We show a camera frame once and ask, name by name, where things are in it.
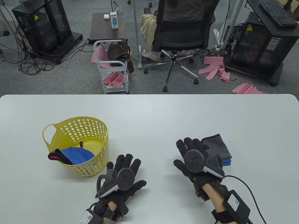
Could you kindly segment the person's left hand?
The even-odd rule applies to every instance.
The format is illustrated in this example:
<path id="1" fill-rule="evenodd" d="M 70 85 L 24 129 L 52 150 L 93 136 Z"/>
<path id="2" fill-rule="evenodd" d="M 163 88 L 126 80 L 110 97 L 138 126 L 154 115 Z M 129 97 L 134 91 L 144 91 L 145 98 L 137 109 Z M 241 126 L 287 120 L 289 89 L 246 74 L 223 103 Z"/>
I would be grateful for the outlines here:
<path id="1" fill-rule="evenodd" d="M 124 204 L 147 184 L 145 180 L 135 182 L 140 165 L 141 160 L 133 160 L 131 154 L 119 155 L 115 164 L 108 162 L 106 174 L 97 179 L 95 198 L 111 201 L 117 206 Z"/>

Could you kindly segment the person's right hand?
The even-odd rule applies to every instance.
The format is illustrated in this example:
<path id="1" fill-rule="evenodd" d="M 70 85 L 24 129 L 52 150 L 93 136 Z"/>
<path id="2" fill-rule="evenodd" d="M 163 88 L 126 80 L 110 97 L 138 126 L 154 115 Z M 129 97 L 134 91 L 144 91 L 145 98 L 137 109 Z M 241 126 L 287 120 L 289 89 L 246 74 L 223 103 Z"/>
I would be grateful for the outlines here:
<path id="1" fill-rule="evenodd" d="M 193 183 L 198 197 L 204 201 L 209 200 L 208 194 L 203 190 L 205 184 L 210 184 L 222 196 L 228 197 L 229 190 L 221 184 L 225 173 L 223 159 L 219 154 L 210 155 L 208 145 L 189 137 L 178 140 L 176 146 L 183 161 L 174 160 L 173 164 Z"/>

